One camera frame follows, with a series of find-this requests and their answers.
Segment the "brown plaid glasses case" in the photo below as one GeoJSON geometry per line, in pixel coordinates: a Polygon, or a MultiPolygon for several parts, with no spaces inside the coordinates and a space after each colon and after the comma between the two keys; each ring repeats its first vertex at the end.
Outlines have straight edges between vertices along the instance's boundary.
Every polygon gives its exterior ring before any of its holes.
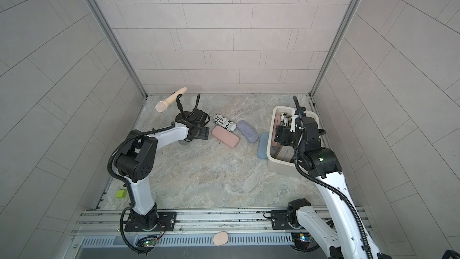
{"type": "Polygon", "coordinates": [[[281,146],[279,152],[276,154],[276,159],[290,163],[294,153],[295,150],[292,146],[281,146]]]}

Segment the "cream plastic storage box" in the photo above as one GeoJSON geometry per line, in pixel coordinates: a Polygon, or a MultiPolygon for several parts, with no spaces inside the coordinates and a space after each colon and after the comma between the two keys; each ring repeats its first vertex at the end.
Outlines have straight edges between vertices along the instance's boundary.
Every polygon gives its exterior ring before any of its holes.
{"type": "Polygon", "coordinates": [[[280,143],[275,142],[276,127],[281,123],[283,114],[291,117],[295,109],[286,106],[276,106],[273,109],[271,127],[269,133],[267,158],[268,170],[281,175],[300,178],[301,175],[297,172],[294,163],[291,163],[294,150],[291,146],[282,146],[280,143]]]}

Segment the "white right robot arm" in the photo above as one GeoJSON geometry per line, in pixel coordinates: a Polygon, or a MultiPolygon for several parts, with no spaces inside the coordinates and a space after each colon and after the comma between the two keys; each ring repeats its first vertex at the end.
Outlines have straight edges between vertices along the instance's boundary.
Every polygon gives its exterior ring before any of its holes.
{"type": "Polygon", "coordinates": [[[288,125],[277,126],[275,141],[293,147],[297,172],[318,187],[334,225],[328,225],[304,199],[290,202],[290,223],[307,230],[330,259],[388,258],[365,228],[338,158],[321,144],[315,119],[296,109],[288,125]]]}

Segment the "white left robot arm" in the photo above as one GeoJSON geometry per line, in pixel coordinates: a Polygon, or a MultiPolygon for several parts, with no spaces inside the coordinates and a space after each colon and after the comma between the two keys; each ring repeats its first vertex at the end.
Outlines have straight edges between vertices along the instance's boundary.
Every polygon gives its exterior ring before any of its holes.
{"type": "Polygon", "coordinates": [[[156,153],[177,141],[207,140],[210,116],[200,109],[176,116],[170,126],[152,131],[132,130],[113,151],[107,163],[109,175],[128,188],[130,210],[145,218],[156,213],[148,177],[153,170],[156,153]]]}

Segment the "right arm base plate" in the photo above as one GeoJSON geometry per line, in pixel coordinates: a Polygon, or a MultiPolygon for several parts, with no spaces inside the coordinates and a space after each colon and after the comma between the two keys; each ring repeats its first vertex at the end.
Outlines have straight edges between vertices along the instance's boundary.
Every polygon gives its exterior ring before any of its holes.
{"type": "Polygon", "coordinates": [[[272,210],[268,212],[273,230],[296,230],[299,226],[292,224],[287,210],[272,210]]]}

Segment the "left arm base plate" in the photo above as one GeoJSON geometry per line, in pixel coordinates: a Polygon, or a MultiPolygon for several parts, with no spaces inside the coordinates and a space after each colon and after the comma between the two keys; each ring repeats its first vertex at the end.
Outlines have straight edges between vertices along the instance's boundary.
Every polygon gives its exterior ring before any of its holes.
{"type": "Polygon", "coordinates": [[[176,223],[176,212],[151,211],[146,215],[130,213],[127,219],[123,220],[125,231],[173,231],[176,223]]]}

